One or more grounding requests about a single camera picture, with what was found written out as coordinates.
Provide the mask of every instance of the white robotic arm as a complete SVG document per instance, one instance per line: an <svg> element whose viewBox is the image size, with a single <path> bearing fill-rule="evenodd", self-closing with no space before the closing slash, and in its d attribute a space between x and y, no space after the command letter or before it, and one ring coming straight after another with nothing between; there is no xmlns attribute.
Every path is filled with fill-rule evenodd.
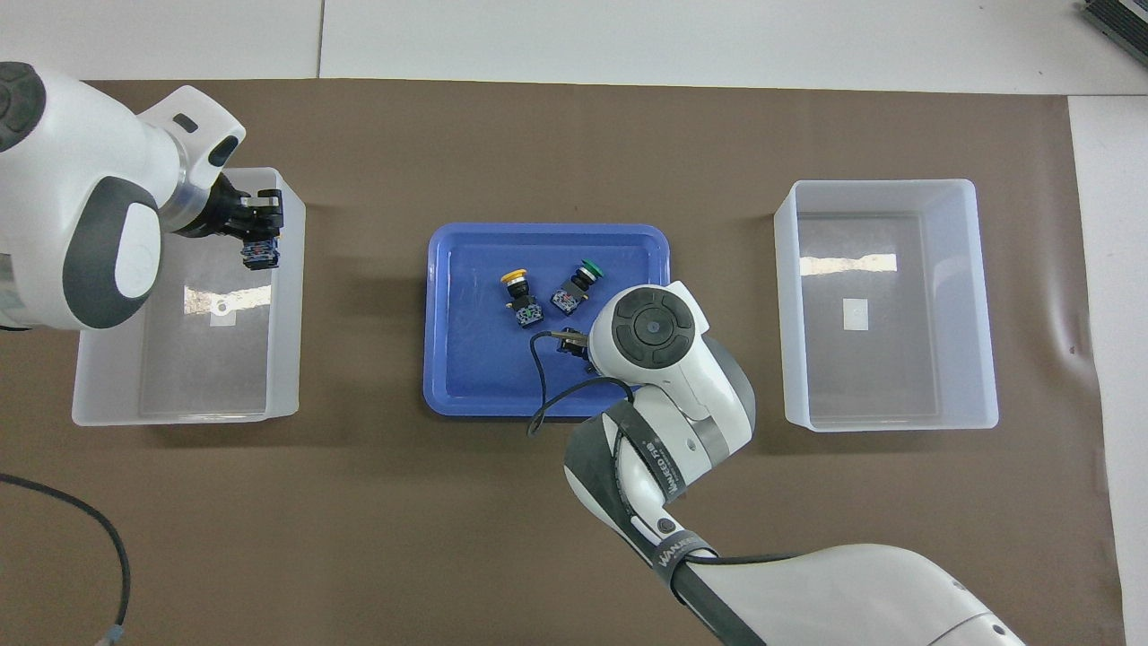
<svg viewBox="0 0 1148 646"><path fill-rule="evenodd" d="M848 545L802 557L720 559L665 506L751 438L753 389L704 336L681 282L626 289L594 322L604 376L645 384L575 429L566 478L670 591L726 644L1016 646L1023 644L924 557Z"/></svg>
<svg viewBox="0 0 1148 646"><path fill-rule="evenodd" d="M133 115L49 69L0 62L0 328L119 325L155 283L162 232L228 233L273 266L279 196L256 203L219 171L235 118L180 87Z"/></svg>

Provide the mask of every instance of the white tabletop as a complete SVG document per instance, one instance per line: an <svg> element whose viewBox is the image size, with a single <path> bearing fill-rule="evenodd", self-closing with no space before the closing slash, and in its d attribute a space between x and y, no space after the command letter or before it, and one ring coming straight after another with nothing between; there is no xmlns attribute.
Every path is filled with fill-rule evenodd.
<svg viewBox="0 0 1148 646"><path fill-rule="evenodd" d="M1069 94L1130 645L1148 645L1148 68L1070 0L39 0L0 60L82 78L372 77Z"/></svg>

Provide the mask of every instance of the brown paper surface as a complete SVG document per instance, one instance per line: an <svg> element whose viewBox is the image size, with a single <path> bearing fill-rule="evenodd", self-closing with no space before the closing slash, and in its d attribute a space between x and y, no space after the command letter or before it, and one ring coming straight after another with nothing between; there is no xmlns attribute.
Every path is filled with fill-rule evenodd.
<svg viewBox="0 0 1148 646"><path fill-rule="evenodd" d="M100 83L142 110L178 84ZM82 429L73 333L0 336L0 468L108 514L124 644L713 644L567 488L569 426L421 398L426 246L457 220L660 227L758 394L750 446L672 512L726 555L884 543L1029 644L1123 644L1068 103L381 80L201 81L308 204L300 412ZM802 178L977 187L1001 423L816 435L782 406L771 213ZM0 644L83 644L115 554L0 489Z"/></svg>

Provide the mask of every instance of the black velcro strap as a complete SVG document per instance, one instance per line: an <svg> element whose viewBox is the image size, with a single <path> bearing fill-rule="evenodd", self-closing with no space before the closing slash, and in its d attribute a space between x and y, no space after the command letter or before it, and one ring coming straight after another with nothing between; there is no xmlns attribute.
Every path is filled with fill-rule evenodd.
<svg viewBox="0 0 1148 646"><path fill-rule="evenodd" d="M666 587L670 587L674 578L674 570L690 552L696 550L711 550L709 544L701 540L701 537L690 530L676 531L667 536L653 551L653 571L658 575Z"/></svg>
<svg viewBox="0 0 1148 646"><path fill-rule="evenodd" d="M619 433L630 441L634 451L645 462L662 496L666 497L666 504L685 493L685 478L677 464L634 405L626 400L619 402L606 411L606 415L618 425Z"/></svg>

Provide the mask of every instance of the blue plastic tray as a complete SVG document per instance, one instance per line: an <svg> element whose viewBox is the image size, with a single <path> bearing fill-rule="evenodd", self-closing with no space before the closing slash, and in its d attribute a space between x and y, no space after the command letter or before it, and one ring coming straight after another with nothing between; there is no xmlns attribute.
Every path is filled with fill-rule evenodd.
<svg viewBox="0 0 1148 646"><path fill-rule="evenodd" d="M529 418L538 408L538 374L530 337L569 327L583 333L602 305L626 287L669 283L669 242L645 224L447 224L427 251L426 345L422 396L443 415ZM582 258L605 275L571 316L550 302ZM498 279L528 271L530 293L545 318L519 328ZM538 340L548 396L591 378L587 363L556 352L558 342ZM621 398L615 387L595 386L550 410L559 418L590 418Z"/></svg>

